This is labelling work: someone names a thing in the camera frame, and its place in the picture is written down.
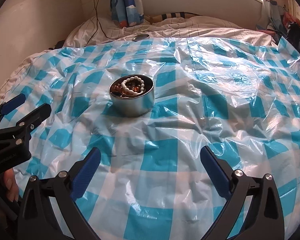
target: blue gripper pad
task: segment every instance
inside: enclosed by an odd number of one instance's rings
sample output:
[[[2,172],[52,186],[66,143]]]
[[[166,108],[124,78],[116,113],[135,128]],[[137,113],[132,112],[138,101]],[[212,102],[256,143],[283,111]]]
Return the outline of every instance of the blue gripper pad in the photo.
[[[228,200],[231,197],[230,181],[218,162],[205,147],[200,151],[200,159],[219,196]]]
[[[91,155],[90,153],[87,155],[88,159],[83,164],[71,183],[72,191],[70,193],[70,197],[73,199],[73,201],[83,196],[101,162],[100,150],[98,148],[93,148],[91,151]]]
[[[9,114],[11,111],[21,106],[25,101],[26,101],[26,96],[24,94],[17,95],[10,101],[4,103],[1,109],[1,114],[2,115]]]

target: blue and white plastic sheet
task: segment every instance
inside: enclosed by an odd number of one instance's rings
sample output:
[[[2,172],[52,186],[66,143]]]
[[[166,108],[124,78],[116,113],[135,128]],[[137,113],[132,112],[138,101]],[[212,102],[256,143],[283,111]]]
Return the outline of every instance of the blue and white plastic sheet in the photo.
[[[127,74],[153,78],[156,103],[142,117],[112,107],[108,88]],[[286,239],[300,223],[300,55],[283,38],[277,48],[219,38],[62,48],[35,58],[5,100],[20,93],[26,102],[0,128],[52,107],[15,168],[21,192],[31,175],[54,177],[98,147],[77,205],[104,240],[201,239],[225,203],[200,162],[205,145],[233,169],[274,176]]]

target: fingernail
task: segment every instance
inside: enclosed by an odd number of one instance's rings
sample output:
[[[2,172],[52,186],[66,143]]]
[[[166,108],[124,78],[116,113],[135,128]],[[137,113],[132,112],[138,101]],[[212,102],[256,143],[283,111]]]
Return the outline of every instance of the fingernail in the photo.
[[[8,196],[7,196],[8,200],[10,200],[11,202],[13,202],[14,200],[14,195],[12,193],[10,193]]]
[[[7,189],[10,190],[11,186],[12,186],[12,180],[11,179],[7,179],[7,181],[6,181],[6,187],[7,187]]]

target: white beaded bracelet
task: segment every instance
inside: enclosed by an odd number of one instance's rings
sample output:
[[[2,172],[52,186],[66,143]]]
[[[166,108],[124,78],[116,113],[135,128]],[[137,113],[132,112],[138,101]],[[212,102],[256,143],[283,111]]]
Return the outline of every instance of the white beaded bracelet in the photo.
[[[133,90],[127,88],[126,83],[130,82],[132,80],[136,80],[136,81],[140,82],[140,84],[141,84],[140,93],[134,92]],[[138,76],[134,76],[134,77],[130,77],[130,78],[127,78],[127,79],[123,80],[122,83],[121,83],[121,87],[122,87],[122,90],[124,91],[125,94],[137,95],[137,94],[141,94],[145,91],[145,82],[141,78],[139,78]]]

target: bolt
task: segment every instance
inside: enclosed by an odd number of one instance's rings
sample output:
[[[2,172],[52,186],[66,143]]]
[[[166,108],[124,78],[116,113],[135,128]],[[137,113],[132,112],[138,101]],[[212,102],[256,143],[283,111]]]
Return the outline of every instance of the bolt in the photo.
[[[29,181],[33,182],[37,179],[37,176],[33,175],[29,178]]]
[[[238,177],[241,177],[241,176],[243,175],[243,171],[241,171],[241,170],[235,170],[235,171],[234,171],[234,174],[235,174],[236,176],[238,176]]]
[[[65,176],[67,176],[67,172],[66,171],[60,171],[59,174],[58,174],[58,176],[60,178],[64,178]]]
[[[272,180],[272,175],[271,174],[266,174],[266,179],[267,180]]]
[[[19,144],[21,144],[21,143],[22,143],[22,139],[16,140],[16,145],[19,145]]]

